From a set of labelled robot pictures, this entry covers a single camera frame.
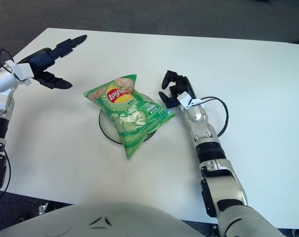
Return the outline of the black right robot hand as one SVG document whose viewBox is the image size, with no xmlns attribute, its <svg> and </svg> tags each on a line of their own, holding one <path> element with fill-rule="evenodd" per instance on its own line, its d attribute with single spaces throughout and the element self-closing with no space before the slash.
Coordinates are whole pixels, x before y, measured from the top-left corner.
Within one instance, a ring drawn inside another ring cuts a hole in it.
<svg viewBox="0 0 299 237">
<path fill-rule="evenodd" d="M 192 97 L 192 99 L 197 98 L 187 77 L 168 70 L 162 81 L 162 89 L 166 89 L 170 82 L 175 83 L 175 85 L 170 86 L 171 97 L 168 97 L 163 92 L 159 91 L 159 96 L 167 109 L 175 108 L 180 105 L 177 97 L 185 91 Z"/>
</svg>

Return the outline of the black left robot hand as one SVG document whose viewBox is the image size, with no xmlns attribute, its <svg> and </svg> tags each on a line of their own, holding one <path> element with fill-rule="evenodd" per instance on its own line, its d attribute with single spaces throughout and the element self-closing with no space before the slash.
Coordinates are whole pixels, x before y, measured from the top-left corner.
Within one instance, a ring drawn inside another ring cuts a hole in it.
<svg viewBox="0 0 299 237">
<path fill-rule="evenodd" d="M 37 80 L 41 85 L 50 89 L 69 89 L 73 85 L 64 80 L 57 78 L 54 74 L 47 72 L 46 69 L 53 66 L 58 58 L 67 56 L 75 47 L 83 43 L 87 35 L 82 35 L 74 39 L 67 39 L 56 45 L 55 49 L 43 48 L 19 63 L 28 63 L 34 74 L 33 79 Z"/>
</svg>

